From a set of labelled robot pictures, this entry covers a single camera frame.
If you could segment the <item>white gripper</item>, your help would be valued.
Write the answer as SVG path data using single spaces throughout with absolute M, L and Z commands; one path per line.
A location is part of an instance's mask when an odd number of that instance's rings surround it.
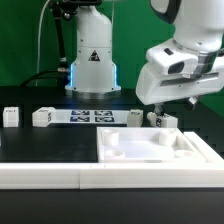
M 201 95 L 219 92 L 224 88 L 224 65 L 216 61 L 211 72 L 197 79 L 181 74 L 161 75 L 149 63 L 141 70 L 136 95 L 144 105 L 156 104 L 154 113 L 163 116 L 163 102 L 189 98 L 187 109 L 194 110 Z

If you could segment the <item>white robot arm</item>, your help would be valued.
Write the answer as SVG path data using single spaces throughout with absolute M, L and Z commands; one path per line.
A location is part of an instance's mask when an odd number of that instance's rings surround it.
M 199 98 L 224 88 L 224 0 L 148 0 L 158 18 L 175 26 L 173 37 L 147 50 L 136 95 L 158 112 L 167 101 Z M 77 9 L 77 57 L 69 94 L 85 98 L 119 91 L 112 62 L 112 23 L 92 2 Z

